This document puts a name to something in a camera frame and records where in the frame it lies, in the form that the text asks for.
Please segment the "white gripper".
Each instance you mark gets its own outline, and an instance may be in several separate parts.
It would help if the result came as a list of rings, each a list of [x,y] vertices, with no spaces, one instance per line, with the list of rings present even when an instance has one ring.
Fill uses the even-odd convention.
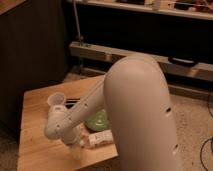
[[[68,132],[63,138],[62,142],[67,146],[72,146],[70,148],[70,152],[72,158],[74,160],[81,160],[82,159],[82,148],[79,145],[73,146],[77,144],[80,140],[80,132],[79,131],[71,131]]]

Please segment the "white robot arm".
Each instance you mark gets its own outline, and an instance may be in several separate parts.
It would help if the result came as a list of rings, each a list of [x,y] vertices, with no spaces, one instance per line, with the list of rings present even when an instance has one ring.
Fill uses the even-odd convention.
[[[102,109],[121,171],[183,171],[168,85],[153,57],[124,57],[72,108],[52,106],[44,135],[69,140],[75,127]]]

